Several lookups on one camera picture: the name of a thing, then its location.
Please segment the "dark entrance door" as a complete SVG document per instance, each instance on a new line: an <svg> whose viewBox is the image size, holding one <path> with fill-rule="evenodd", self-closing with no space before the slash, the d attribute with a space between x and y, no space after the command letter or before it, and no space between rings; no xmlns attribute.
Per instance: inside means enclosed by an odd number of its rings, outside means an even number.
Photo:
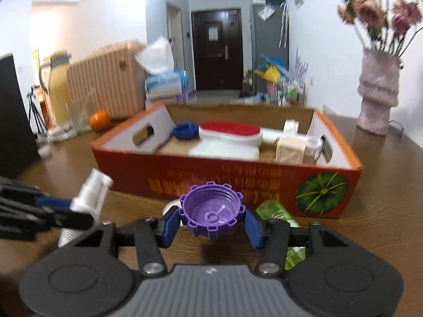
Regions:
<svg viewBox="0 0 423 317"><path fill-rule="evenodd" d="M195 84L198 91L242 90L240 9L191 13Z"/></svg>

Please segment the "orange fruit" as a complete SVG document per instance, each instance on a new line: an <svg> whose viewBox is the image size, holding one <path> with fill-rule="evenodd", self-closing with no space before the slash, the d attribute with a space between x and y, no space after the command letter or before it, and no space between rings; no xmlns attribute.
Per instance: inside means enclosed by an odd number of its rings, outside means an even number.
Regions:
<svg viewBox="0 0 423 317"><path fill-rule="evenodd" d="M90 117L89 126L94 132L102 132L111 127L111 117L105 110L97 111Z"/></svg>

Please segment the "pink ribbed suitcase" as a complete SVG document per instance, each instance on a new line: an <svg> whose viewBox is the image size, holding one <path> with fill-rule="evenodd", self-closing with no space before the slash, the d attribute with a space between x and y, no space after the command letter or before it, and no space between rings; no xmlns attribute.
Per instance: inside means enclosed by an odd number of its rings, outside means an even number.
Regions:
<svg viewBox="0 0 423 317"><path fill-rule="evenodd" d="M126 119L145 109L145 69L136 55L146 48L139 41L122 41L101 47L71 63L67 83L72 102L91 102L111 119Z"/></svg>

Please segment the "beige power adapter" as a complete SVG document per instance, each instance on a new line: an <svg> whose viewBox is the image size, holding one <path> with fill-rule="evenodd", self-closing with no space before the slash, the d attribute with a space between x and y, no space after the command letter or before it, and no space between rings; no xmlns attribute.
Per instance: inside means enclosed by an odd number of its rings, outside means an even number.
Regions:
<svg viewBox="0 0 423 317"><path fill-rule="evenodd" d="M297 137L282 137L276 143L275 162L278 164L302 164L307 141Z"/></svg>

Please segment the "white round disc device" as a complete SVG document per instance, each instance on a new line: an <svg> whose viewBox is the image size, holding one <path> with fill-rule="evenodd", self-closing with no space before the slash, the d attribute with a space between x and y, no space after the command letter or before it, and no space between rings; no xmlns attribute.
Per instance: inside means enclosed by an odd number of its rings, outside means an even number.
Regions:
<svg viewBox="0 0 423 317"><path fill-rule="evenodd" d="M173 219L178 218L179 227L184 227L183 222L181 221L181 217L179 215L180 208L181 208L181 201L179 199L170 201L164 206L162 210L162 216L166 217L170 215Z"/></svg>

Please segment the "green spray bottle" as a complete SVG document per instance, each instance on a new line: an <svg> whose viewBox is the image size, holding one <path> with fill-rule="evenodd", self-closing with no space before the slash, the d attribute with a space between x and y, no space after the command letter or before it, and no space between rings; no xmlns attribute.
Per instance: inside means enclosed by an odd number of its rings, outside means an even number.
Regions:
<svg viewBox="0 0 423 317"><path fill-rule="evenodd" d="M257 207L255 212L263 220L283 220L284 222L287 222L290 227L300 227L292 215L290 215L290 213L288 213L277 200L265 201ZM270 240L270 244L277 246L279 250L282 246L286 248L285 270L288 271L293 269L297 264L306 259L305 247L287 247L288 228L287 226L282 226L280 222L271 222Z"/></svg>

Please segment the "purple plastic cap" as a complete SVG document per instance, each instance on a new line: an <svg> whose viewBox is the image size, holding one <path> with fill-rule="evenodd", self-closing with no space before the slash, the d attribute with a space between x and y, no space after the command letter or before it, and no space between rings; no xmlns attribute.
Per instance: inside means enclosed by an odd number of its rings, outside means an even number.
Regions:
<svg viewBox="0 0 423 317"><path fill-rule="evenodd" d="M180 196L178 210L181 222L191 235L217 240L235 233L244 220L246 207L243 195L229 184L207 182L193 185L190 191Z"/></svg>

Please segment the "yellow thermos jug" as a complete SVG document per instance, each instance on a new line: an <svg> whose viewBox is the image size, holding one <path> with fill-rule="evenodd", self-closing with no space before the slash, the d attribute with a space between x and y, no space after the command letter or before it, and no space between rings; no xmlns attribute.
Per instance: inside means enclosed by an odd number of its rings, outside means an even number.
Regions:
<svg viewBox="0 0 423 317"><path fill-rule="evenodd" d="M71 54L59 50L49 56L49 61L39 67L39 85L49 95L52 112L57 126L70 120L68 107L71 105L67 71L70 67ZM48 85L42 79L42 70L49 68Z"/></svg>

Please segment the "blue bowl in box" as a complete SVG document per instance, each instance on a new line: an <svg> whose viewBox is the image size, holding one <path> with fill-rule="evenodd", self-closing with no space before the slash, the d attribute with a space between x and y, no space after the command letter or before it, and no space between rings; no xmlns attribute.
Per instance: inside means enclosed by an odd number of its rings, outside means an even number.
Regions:
<svg viewBox="0 0 423 317"><path fill-rule="evenodd" d="M177 124L171 136L178 140L191 140L199 137L199 126L192 122Z"/></svg>

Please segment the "yellow toy on floor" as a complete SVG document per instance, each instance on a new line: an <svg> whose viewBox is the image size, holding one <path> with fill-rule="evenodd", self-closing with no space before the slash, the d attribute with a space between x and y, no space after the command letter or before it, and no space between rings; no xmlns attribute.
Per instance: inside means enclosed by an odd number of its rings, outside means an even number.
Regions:
<svg viewBox="0 0 423 317"><path fill-rule="evenodd" d="M267 66L266 70L255 70L255 74L266 82L276 84L280 80L280 72L275 66Z"/></svg>

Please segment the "small white round object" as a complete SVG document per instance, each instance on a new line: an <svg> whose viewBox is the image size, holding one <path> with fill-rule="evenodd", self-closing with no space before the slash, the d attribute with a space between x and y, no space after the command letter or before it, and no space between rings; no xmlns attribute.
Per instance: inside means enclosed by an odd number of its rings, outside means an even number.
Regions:
<svg viewBox="0 0 423 317"><path fill-rule="evenodd" d="M52 148L49 145L45 145L38 149L38 154L41 158L49 158L52 155Z"/></svg>

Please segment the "translucent plastic container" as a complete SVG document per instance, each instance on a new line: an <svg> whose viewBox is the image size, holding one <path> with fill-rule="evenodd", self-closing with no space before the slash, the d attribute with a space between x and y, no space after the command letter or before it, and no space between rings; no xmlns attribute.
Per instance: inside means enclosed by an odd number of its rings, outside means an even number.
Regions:
<svg viewBox="0 0 423 317"><path fill-rule="evenodd" d="M190 157L258 161L260 149L249 144L225 142L221 140L202 140L188 151Z"/></svg>

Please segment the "black paper bag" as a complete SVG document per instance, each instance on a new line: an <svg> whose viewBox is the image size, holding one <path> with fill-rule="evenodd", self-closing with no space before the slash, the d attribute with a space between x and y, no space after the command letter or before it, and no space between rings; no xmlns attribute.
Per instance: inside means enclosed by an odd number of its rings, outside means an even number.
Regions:
<svg viewBox="0 0 423 317"><path fill-rule="evenodd" d="M0 78L0 171L2 177L14 179L39 159L39 153L12 54L1 57Z"/></svg>

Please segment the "white spray bottle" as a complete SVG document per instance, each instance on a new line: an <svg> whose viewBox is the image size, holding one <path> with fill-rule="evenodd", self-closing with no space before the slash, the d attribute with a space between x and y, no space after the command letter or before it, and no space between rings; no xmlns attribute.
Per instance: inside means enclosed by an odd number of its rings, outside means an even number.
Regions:
<svg viewBox="0 0 423 317"><path fill-rule="evenodd" d="M91 215L92 226L99 221L101 210L109 189L113 185L113 180L108 175L93 168L89 177L82 185L78 196L70 203L70 210L75 213L85 213Z"/></svg>

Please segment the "pink textured vase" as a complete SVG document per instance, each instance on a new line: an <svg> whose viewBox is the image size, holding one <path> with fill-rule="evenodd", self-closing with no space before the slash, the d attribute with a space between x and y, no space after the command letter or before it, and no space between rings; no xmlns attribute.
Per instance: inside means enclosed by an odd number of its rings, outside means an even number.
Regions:
<svg viewBox="0 0 423 317"><path fill-rule="evenodd" d="M378 136L389 131L391 108L398 106L401 60L387 52L364 49L358 93L361 111L357 126Z"/></svg>

